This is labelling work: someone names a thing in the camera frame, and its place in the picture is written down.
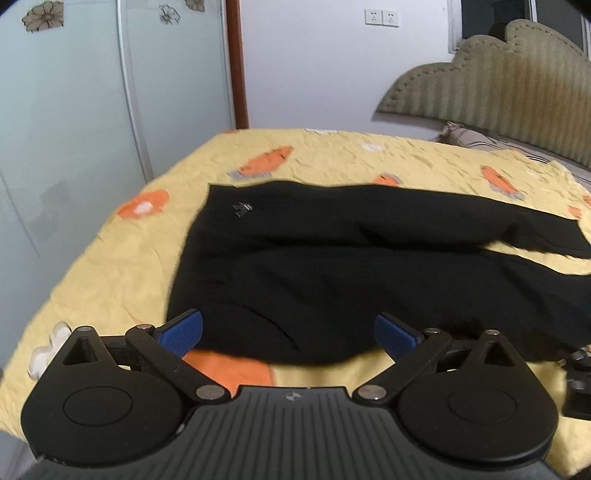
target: black jacket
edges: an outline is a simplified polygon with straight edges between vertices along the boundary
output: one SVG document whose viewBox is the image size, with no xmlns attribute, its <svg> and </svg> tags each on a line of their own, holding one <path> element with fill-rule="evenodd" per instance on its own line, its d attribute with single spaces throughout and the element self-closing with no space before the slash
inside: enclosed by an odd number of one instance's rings
<svg viewBox="0 0 591 480">
<path fill-rule="evenodd" d="M 493 240 L 591 258 L 577 222 L 476 196 L 287 181 L 212 186 L 167 318 L 197 308 L 199 348 L 300 365 L 373 348 L 381 311 L 458 336 L 495 328 L 532 361 L 591 343 L 591 277 L 482 248 Z"/>
</svg>

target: electrical outlet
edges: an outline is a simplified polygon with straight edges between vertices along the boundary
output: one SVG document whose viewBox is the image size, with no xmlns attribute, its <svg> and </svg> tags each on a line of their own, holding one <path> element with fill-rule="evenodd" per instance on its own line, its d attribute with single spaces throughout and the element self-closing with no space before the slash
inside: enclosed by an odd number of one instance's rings
<svg viewBox="0 0 591 480">
<path fill-rule="evenodd" d="M 386 25 L 387 27 L 399 27 L 400 18 L 398 12 L 382 10 L 382 25 Z"/>
<path fill-rule="evenodd" d="M 365 24 L 366 25 L 383 25 L 382 11 L 374 10 L 373 8 L 365 9 Z"/>
</svg>

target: upholstered headboard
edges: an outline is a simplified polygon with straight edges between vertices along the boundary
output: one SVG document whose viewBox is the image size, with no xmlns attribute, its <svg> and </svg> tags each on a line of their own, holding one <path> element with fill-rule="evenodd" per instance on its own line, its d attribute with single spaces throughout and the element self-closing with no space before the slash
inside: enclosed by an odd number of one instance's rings
<svg viewBox="0 0 591 480">
<path fill-rule="evenodd" d="M 480 127 L 591 167 L 591 61 L 528 20 L 509 23 L 505 38 L 476 35 L 451 63 L 406 72 L 378 111 Z"/>
</svg>

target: orange flower pattern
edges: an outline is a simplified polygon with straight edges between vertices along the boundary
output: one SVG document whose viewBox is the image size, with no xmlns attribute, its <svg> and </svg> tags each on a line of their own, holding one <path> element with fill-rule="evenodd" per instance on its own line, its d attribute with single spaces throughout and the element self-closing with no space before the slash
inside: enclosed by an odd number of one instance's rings
<svg viewBox="0 0 591 480">
<path fill-rule="evenodd" d="M 491 189 L 495 192 L 501 192 L 514 200 L 523 200 L 525 195 L 517 190 L 507 178 L 498 173 L 494 168 L 483 165 L 480 168 L 482 177 L 488 181 Z"/>
<path fill-rule="evenodd" d="M 387 187 L 398 187 L 402 185 L 402 180 L 400 180 L 396 175 L 391 173 L 381 173 L 377 177 L 375 177 L 374 181 L 372 182 L 374 185 L 384 185 Z"/>
<path fill-rule="evenodd" d="M 118 211 L 123 219 L 136 219 L 163 211 L 170 196 L 166 190 L 140 193 L 134 199 L 124 204 Z"/>
<path fill-rule="evenodd" d="M 257 360 L 206 350 L 190 350 L 183 360 L 226 387 L 233 396 L 240 385 L 273 386 L 271 367 Z"/>
<path fill-rule="evenodd" d="M 569 213 L 577 220 L 581 220 L 581 217 L 583 216 L 581 210 L 577 207 L 573 207 L 572 205 L 569 205 Z"/>
<path fill-rule="evenodd" d="M 237 170 L 228 172 L 228 176 L 232 180 L 270 177 L 271 172 L 277 170 L 285 163 L 287 157 L 290 156 L 293 149 L 293 147 L 285 146 L 265 152 L 261 155 L 251 158 Z"/>
</svg>

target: plaid pillowcase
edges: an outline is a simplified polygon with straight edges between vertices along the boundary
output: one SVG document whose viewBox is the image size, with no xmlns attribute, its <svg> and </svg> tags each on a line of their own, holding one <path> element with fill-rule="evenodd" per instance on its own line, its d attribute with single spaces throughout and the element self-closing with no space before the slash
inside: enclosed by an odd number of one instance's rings
<svg viewBox="0 0 591 480">
<path fill-rule="evenodd" d="M 495 150 L 517 150 L 526 157 L 542 163 L 555 160 L 571 172 L 576 181 L 591 192 L 591 173 L 586 168 L 580 165 L 573 165 L 572 160 L 552 154 L 546 150 L 541 150 L 510 138 L 500 137 L 494 132 L 466 128 L 461 124 L 448 122 L 443 127 L 437 141 L 457 147 L 473 148 L 487 152 Z"/>
</svg>

